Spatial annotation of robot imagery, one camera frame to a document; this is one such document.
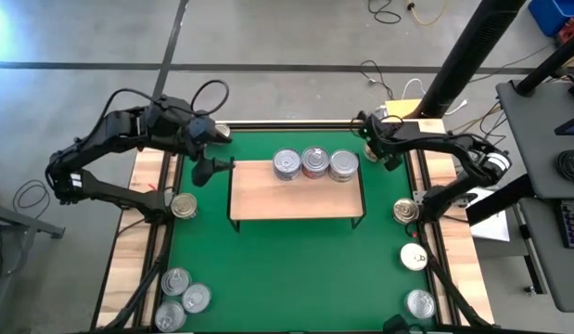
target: food can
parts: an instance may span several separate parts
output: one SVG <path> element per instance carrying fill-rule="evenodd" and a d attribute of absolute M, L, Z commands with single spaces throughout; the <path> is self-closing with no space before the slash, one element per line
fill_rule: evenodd
<path fill-rule="evenodd" d="M 281 180 L 290 181 L 301 171 L 301 156 L 292 148 L 281 148 L 272 159 L 274 174 Z"/>
<path fill-rule="evenodd" d="M 172 212 L 177 218 L 190 219 L 196 217 L 198 202 L 192 194 L 178 194 L 172 199 Z"/>
<path fill-rule="evenodd" d="M 347 182 L 352 179 L 359 168 L 359 159 L 356 154 L 339 149 L 330 157 L 330 177 L 334 181 Z"/>
<path fill-rule="evenodd" d="M 418 219 L 420 211 L 418 204 L 411 199 L 398 199 L 393 208 L 394 220 L 400 224 L 407 225 Z"/>
<path fill-rule="evenodd" d="M 410 270 L 423 270 L 427 266 L 427 251 L 419 244 L 407 243 L 400 250 L 400 260 Z"/>
<path fill-rule="evenodd" d="M 216 131 L 218 131 L 219 133 L 221 133 L 221 135 L 224 135 L 225 137 L 231 136 L 231 128 L 227 124 L 216 123 L 214 124 L 214 128 L 216 129 Z"/>
<path fill-rule="evenodd" d="M 181 303 L 163 302 L 155 313 L 155 325 L 161 332 L 171 333 L 184 325 L 185 318 Z"/>
<path fill-rule="evenodd" d="M 302 171 L 309 178 L 320 178 L 327 173 L 330 156 L 319 147 L 306 148 L 301 155 Z"/>
<path fill-rule="evenodd" d="M 406 295 L 404 300 L 406 310 L 417 319 L 428 319 L 435 314 L 435 300 L 430 293 L 414 289 Z"/>
<path fill-rule="evenodd" d="M 210 289 L 202 283 L 194 283 L 184 292 L 182 304 L 188 313 L 204 311 L 210 303 Z"/>
<path fill-rule="evenodd" d="M 364 144 L 363 154 L 371 162 L 377 162 L 379 160 L 377 155 L 375 153 L 373 153 L 373 151 L 369 147 L 369 144 L 367 144 L 367 143 Z"/>
<path fill-rule="evenodd" d="M 191 280 L 190 273 L 184 268 L 172 268 L 163 274 L 160 287 L 168 296 L 179 296 L 184 293 Z"/>

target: wooden platform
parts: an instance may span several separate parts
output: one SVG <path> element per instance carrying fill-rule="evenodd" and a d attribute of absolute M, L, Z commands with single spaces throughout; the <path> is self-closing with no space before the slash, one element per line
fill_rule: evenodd
<path fill-rule="evenodd" d="M 274 175 L 272 161 L 235 161 L 230 214 L 234 221 L 362 215 L 358 174 L 349 182 L 334 181 L 327 174 L 318 179 L 300 174 L 283 181 Z"/>

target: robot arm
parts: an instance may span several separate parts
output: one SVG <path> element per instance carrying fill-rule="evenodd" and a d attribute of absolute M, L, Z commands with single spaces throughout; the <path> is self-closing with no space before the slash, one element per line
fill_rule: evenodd
<path fill-rule="evenodd" d="M 231 138 L 216 130 L 208 114 L 210 112 L 193 111 L 182 99 L 162 96 L 152 99 L 148 106 L 102 115 L 87 137 L 75 138 L 71 146 L 52 154 L 45 169 L 47 183 L 61 204 L 99 199 L 120 207 L 137 208 L 147 222 L 154 222 L 168 214 L 161 192 L 140 193 L 101 182 L 83 167 L 108 153 L 154 148 L 197 161 L 192 182 L 195 186 L 204 186 L 214 173 L 233 167 L 228 162 L 205 157 L 207 144 L 231 142 Z"/>
<path fill-rule="evenodd" d="M 359 135 L 392 171 L 402 163 L 402 154 L 412 149 L 450 153 L 457 158 L 464 173 L 447 186 L 434 186 L 423 197 L 421 217 L 435 222 L 451 207 L 453 201 L 475 186 L 496 185 L 511 161 L 505 152 L 476 135 L 430 134 L 404 126 L 403 122 L 382 122 L 375 115 L 360 112 Z"/>

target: cable bundle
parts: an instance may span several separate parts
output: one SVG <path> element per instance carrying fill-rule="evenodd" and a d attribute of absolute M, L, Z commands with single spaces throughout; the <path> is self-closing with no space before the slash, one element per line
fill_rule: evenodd
<path fill-rule="evenodd" d="M 561 176 L 574 183 L 574 149 L 561 152 L 556 157 L 555 167 Z"/>

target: green table surface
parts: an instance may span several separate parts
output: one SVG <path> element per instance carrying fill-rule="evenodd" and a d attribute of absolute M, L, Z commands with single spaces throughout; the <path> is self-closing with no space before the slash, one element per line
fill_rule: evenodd
<path fill-rule="evenodd" d="M 232 136 L 228 146 L 209 146 L 208 157 L 270 160 L 281 147 L 315 145 L 358 153 L 367 215 L 355 230 L 349 219 L 252 221 L 238 234 L 227 218 L 229 173 L 198 188 L 186 160 L 180 192 L 196 196 L 198 215 L 175 221 L 169 267 L 185 268 L 212 298 L 203 313 L 187 315 L 181 331 L 380 330 L 396 314 L 430 327 L 432 320 L 404 310 L 406 294 L 427 289 L 427 280 L 400 261 L 402 246 L 415 241 L 391 217 L 393 203 L 411 196 L 403 166 L 387 172 L 368 161 L 363 140 L 348 131 Z"/>

